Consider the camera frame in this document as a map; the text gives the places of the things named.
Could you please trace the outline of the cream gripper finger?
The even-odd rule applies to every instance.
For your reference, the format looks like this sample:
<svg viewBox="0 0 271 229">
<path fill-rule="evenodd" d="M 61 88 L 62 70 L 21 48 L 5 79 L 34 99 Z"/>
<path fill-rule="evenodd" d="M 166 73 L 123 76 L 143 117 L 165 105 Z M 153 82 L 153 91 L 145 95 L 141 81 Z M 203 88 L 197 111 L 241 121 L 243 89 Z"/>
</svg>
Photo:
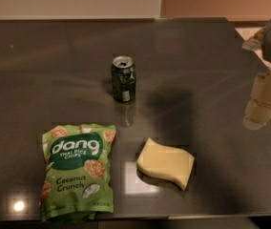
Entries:
<svg viewBox="0 0 271 229">
<path fill-rule="evenodd" d="M 271 120 L 271 71 L 258 73 L 251 91 L 251 100 L 248 102 L 243 126 L 256 131 Z"/>
</svg>

